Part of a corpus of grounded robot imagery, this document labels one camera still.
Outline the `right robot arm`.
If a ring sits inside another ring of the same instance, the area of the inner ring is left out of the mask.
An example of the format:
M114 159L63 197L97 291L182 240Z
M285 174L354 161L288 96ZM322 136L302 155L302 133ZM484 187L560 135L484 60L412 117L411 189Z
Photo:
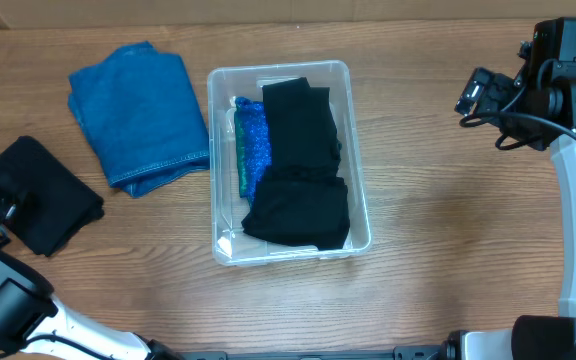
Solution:
M549 151L562 203L558 313L522 315L509 330L455 331L435 359L576 359L576 18L537 23L518 55L524 64L515 78L475 69L455 110L463 128L498 128L500 151Z

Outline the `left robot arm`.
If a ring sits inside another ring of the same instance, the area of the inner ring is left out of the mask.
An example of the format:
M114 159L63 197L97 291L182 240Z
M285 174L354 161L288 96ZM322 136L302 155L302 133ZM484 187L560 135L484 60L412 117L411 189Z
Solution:
M0 240L8 241L1 231ZM61 359L181 357L155 340L108 328L68 308L46 278L0 250L0 359L19 352Z

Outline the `sparkly blue green garment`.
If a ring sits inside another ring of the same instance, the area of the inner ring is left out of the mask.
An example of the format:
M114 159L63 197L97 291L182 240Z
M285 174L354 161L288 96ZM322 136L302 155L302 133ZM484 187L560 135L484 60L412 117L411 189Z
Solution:
M257 183L272 160L264 104L237 97L234 126L239 195L252 204Z

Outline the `black cloth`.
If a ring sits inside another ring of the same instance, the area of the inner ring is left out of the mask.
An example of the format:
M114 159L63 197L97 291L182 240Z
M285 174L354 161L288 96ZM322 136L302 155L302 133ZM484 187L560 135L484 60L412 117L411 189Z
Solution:
M341 155L330 89L312 87L301 77L266 85L262 91L272 169L334 176Z
M348 187L334 165L269 166L242 226L274 244L340 250L350 229Z
M0 154L0 223L50 257L104 216L104 200L39 141L21 136Z

